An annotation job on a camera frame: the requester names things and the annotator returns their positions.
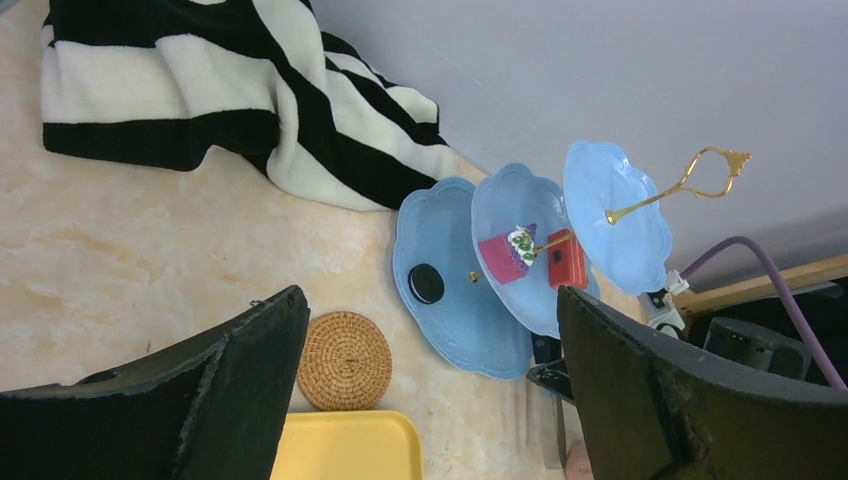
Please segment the black macaron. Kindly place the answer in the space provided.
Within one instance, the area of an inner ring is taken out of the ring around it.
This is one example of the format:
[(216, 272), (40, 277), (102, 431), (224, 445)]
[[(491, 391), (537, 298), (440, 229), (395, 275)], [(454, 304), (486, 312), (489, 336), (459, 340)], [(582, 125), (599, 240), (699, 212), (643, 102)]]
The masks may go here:
[(428, 263), (415, 265), (407, 280), (411, 294), (420, 303), (435, 304), (444, 296), (444, 280), (439, 271)]

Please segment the red striped cake slice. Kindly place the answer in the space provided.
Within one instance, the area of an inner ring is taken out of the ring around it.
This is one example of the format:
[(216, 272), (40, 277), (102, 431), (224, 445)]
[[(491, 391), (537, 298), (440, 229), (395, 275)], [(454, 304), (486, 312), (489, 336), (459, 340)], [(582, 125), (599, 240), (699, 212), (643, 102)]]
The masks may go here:
[(546, 250), (550, 286), (554, 289), (562, 286), (586, 289), (589, 267), (585, 253), (572, 232), (561, 229), (549, 235), (547, 241), (552, 243)]

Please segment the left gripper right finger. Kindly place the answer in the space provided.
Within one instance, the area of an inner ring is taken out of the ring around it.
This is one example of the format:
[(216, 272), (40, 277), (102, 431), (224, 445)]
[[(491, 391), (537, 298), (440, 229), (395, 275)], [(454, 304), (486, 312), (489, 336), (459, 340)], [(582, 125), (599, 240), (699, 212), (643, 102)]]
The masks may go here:
[(597, 479), (843, 479), (844, 391), (758, 371), (563, 287), (557, 318)]

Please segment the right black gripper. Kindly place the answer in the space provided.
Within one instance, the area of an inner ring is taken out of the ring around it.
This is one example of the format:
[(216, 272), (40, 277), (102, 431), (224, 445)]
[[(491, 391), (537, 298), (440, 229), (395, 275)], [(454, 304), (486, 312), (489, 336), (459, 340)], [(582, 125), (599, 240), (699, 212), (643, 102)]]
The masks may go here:
[(731, 318), (713, 319), (703, 348), (749, 368), (795, 380), (805, 379), (811, 363), (803, 342)]

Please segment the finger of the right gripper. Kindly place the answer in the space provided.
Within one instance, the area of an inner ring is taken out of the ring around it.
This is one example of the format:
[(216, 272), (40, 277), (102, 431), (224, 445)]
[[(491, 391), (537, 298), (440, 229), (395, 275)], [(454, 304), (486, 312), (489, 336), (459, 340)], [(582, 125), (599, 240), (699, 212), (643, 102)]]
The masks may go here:
[(531, 334), (534, 363), (541, 365), (557, 361), (562, 357), (562, 344), (557, 338)]
[(527, 379), (564, 402), (574, 402), (572, 382), (564, 360), (555, 360), (530, 368)]

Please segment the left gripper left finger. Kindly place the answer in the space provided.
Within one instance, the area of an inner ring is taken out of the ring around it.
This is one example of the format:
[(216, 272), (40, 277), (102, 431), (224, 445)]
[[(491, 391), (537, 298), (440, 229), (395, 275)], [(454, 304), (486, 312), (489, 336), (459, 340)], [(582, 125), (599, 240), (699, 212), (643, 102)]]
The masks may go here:
[(76, 384), (1, 395), (5, 479), (267, 479), (310, 309), (290, 286)]

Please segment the blue three-tier cake stand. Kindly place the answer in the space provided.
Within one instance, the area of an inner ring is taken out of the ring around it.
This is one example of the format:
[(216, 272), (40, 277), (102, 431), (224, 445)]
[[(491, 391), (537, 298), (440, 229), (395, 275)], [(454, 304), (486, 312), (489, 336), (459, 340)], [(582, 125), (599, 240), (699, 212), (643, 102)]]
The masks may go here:
[(478, 184), (449, 177), (410, 193), (396, 224), (398, 292), (431, 347), (454, 367), (522, 377), (533, 341), (558, 339), (557, 292), (592, 297), (606, 278), (637, 296), (688, 283), (665, 263), (666, 192), (609, 142), (580, 140), (560, 183), (511, 163)]

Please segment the purple triangular cake slice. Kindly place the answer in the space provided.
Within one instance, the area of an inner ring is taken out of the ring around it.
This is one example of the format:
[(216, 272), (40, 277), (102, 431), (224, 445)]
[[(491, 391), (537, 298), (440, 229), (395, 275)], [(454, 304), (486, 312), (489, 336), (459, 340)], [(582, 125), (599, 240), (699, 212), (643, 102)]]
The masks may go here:
[(478, 243), (483, 262), (501, 285), (520, 280), (529, 274), (535, 253), (535, 223), (516, 226), (513, 230)]

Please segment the yellow plastic tray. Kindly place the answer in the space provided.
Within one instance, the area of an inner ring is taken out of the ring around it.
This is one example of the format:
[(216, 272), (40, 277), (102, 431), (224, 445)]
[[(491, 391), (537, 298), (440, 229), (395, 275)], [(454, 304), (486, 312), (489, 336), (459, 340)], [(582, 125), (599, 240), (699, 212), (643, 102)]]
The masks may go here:
[(420, 436), (392, 410), (290, 413), (271, 477), (422, 480)]

